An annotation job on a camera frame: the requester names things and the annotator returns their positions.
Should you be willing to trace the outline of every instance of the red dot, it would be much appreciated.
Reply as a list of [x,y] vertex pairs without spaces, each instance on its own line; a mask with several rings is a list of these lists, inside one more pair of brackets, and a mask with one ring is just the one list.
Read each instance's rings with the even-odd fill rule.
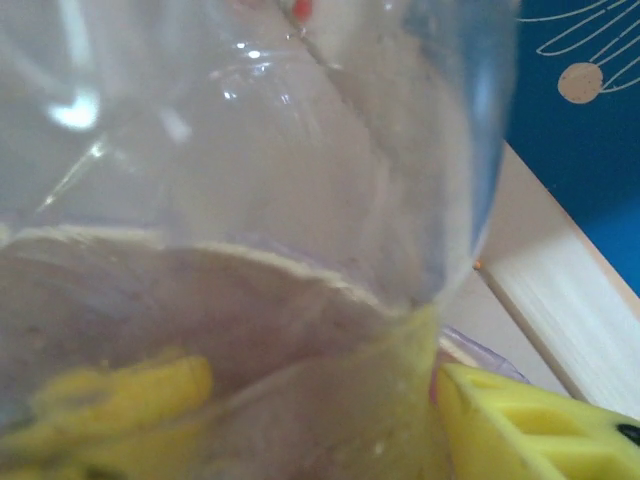
[[299,22],[306,22],[313,12],[313,0],[296,0],[291,13]]

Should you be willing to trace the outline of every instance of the transparent plastic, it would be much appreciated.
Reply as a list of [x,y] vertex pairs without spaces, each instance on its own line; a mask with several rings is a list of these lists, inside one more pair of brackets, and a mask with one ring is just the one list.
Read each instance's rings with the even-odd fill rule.
[[444,478],[510,3],[3,5],[0,479]]
[[[529,380],[509,360],[448,326],[442,328],[440,332],[434,376],[437,368],[444,363],[461,363],[468,367],[498,373],[522,383],[529,383]],[[432,380],[431,399],[434,402],[436,401],[435,387],[435,381]]]

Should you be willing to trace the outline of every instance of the white wooden shelf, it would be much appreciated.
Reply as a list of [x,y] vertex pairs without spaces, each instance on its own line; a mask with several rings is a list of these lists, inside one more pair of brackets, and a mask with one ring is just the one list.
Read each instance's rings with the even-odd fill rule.
[[447,325],[509,360],[532,384],[566,395],[566,390],[513,322],[477,272],[462,284],[444,312]]
[[508,146],[481,260],[573,396],[640,418],[640,299]]

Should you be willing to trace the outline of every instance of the yellow object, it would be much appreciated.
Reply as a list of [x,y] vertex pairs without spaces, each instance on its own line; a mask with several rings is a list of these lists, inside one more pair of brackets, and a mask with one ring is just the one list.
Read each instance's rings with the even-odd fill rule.
[[179,478],[202,427],[153,427],[196,410],[212,388],[207,360],[177,352],[119,370],[56,377],[33,396],[33,422],[0,438],[2,451],[33,466],[0,480],[45,478],[39,465],[53,460],[46,478]]
[[457,480],[640,480],[640,422],[463,365],[438,408]]

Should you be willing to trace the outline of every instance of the beige circle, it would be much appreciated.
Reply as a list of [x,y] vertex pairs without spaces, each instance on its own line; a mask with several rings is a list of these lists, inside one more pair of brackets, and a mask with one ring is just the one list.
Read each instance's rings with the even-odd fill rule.
[[571,103],[589,103],[602,90],[602,70],[593,63],[574,63],[558,80],[558,91]]

